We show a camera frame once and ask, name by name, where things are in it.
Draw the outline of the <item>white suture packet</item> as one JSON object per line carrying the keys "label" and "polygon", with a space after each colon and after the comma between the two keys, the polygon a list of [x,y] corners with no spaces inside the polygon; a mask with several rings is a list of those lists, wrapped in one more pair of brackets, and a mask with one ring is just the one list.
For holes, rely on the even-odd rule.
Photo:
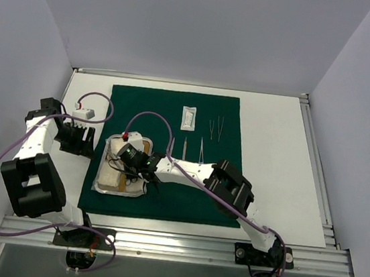
{"label": "white suture packet", "polygon": [[180,124],[180,130],[181,131],[191,131],[191,132],[195,131],[196,115],[197,115],[196,107],[184,106],[182,108],[182,121]]}

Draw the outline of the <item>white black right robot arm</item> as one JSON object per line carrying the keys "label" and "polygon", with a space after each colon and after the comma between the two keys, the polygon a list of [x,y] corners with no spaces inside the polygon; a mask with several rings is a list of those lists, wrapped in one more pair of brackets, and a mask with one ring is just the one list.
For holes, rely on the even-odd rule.
{"label": "white black right robot arm", "polygon": [[240,224],[260,264],[271,264],[279,257],[278,248],[284,250],[281,237],[265,224],[260,214],[251,183],[228,160],[214,164],[194,163],[169,154],[148,155],[131,144],[119,150],[117,159],[147,182],[176,183],[205,192],[222,213]]}

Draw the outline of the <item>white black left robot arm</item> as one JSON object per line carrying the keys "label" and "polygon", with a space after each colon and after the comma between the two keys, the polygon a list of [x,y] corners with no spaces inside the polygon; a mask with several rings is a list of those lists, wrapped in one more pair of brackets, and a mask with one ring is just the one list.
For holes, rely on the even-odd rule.
{"label": "white black left robot arm", "polygon": [[76,246],[84,247],[93,239],[89,216],[66,199],[65,186],[50,156],[54,142],[63,152],[94,158],[95,128],[86,121],[95,117],[92,109],[76,104],[74,119],[61,117],[62,104],[55,98],[40,100],[40,109],[25,116],[29,136],[15,157],[3,162],[1,175],[13,211],[20,217],[43,217],[61,224],[60,231],[70,231]]}

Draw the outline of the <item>steel scissors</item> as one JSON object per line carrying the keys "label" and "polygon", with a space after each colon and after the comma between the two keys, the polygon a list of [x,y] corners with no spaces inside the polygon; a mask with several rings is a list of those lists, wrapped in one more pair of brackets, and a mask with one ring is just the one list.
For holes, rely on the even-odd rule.
{"label": "steel scissors", "polygon": [[187,137],[185,137],[184,139],[184,147],[182,147],[182,160],[185,161],[186,160],[186,153],[187,153]]}
{"label": "steel scissors", "polygon": [[176,138],[175,138],[175,137],[173,137],[172,145],[170,146],[170,151],[169,151],[170,156],[172,156],[172,153],[173,153],[173,151],[174,151],[175,141],[176,141]]}

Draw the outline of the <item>dark green surgical cloth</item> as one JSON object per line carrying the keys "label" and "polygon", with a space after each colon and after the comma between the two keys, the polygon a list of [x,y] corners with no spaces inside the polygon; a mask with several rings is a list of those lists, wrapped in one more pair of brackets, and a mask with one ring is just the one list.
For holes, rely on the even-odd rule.
{"label": "dark green surgical cloth", "polygon": [[[111,101],[114,105],[111,111],[113,116],[103,126],[95,157],[82,185],[79,208],[98,215],[239,227],[234,219],[218,210],[211,197],[197,188],[161,183],[149,185],[147,194],[135,198],[105,195],[92,188],[107,138],[121,134],[125,129],[148,137],[153,143],[153,150],[159,153],[164,153],[169,138],[175,137],[172,156],[178,159],[182,158],[182,147],[187,137],[186,160],[189,162],[198,161],[203,137],[206,163],[227,159],[241,169],[240,100],[237,97],[114,85]],[[184,106],[196,107],[195,131],[180,130]],[[225,121],[218,142],[217,121],[222,116]],[[209,138],[210,120],[214,120],[212,140]]]}

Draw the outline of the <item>thin steel tweezers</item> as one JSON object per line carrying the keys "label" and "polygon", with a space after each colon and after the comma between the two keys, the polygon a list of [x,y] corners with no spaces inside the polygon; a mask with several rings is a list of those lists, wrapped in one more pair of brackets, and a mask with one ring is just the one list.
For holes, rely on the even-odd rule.
{"label": "thin steel tweezers", "polygon": [[210,120],[209,121],[209,134],[210,134],[210,140],[212,140],[212,138],[213,138],[213,132],[214,132],[214,120]]}
{"label": "thin steel tweezers", "polygon": [[222,116],[222,117],[218,117],[218,121],[217,121],[217,124],[218,124],[218,142],[220,142],[221,140],[221,135],[222,135],[222,132],[223,132],[223,127],[224,127],[224,121],[225,121],[225,118]]}

